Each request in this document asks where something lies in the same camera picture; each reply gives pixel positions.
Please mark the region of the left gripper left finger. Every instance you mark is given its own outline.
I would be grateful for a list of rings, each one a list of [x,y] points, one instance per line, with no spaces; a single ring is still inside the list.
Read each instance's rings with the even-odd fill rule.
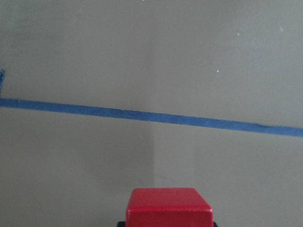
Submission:
[[[117,223],[117,227],[126,227],[126,222],[125,221],[119,221]]]

